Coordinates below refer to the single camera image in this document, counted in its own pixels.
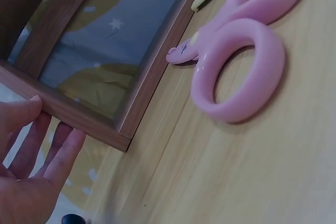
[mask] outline light wood surface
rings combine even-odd
[[[197,13],[184,39],[224,2]],[[190,98],[194,67],[169,66],[129,152],[105,156],[86,205],[94,223],[336,223],[335,17],[336,0],[301,0],[271,26],[287,48],[286,74],[241,125],[201,113]],[[253,59],[249,49],[232,60],[218,101]]]

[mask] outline wooden frame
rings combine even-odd
[[[40,95],[47,113],[126,152],[167,66],[165,56],[179,43],[192,18],[190,6],[193,0],[182,0],[171,21],[165,25],[163,36],[152,49],[116,124],[37,81],[53,47],[84,0],[53,0],[30,34],[15,66],[7,62],[19,34],[41,1],[33,0],[26,4],[26,0],[0,0],[0,6],[5,6],[0,10],[1,82],[26,99]],[[54,17],[52,23],[49,22],[50,15]]]

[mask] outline star pattern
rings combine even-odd
[[[110,26],[112,26],[112,30],[114,29],[120,30],[123,24],[124,23],[121,22],[119,19],[114,18],[113,21],[110,23]]]

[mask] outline finger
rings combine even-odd
[[[41,110],[42,100],[39,96],[26,101],[0,103],[0,116],[5,124],[6,134],[31,123],[40,115]]]
[[[21,130],[22,128],[7,135],[7,146],[5,148],[5,151],[3,153],[0,153],[0,162],[3,162],[5,157],[8,155],[8,152],[11,150],[15,141],[17,140],[17,137],[20,135]]]
[[[50,121],[50,115],[41,113],[33,122],[25,140],[8,168],[18,179],[28,178],[32,172]]]
[[[44,173],[44,177],[60,192],[70,175],[78,153],[83,147],[85,133],[73,130]]]
[[[36,173],[36,176],[43,176],[50,162],[54,159],[58,150],[62,147],[64,141],[67,139],[71,131],[73,131],[73,128],[65,123],[60,122],[57,125],[55,135],[53,137],[53,142],[51,143],[51,147],[49,149],[46,160],[44,161],[41,169]]]
[[[16,179],[15,175],[11,173],[3,164],[0,164],[0,177]]]

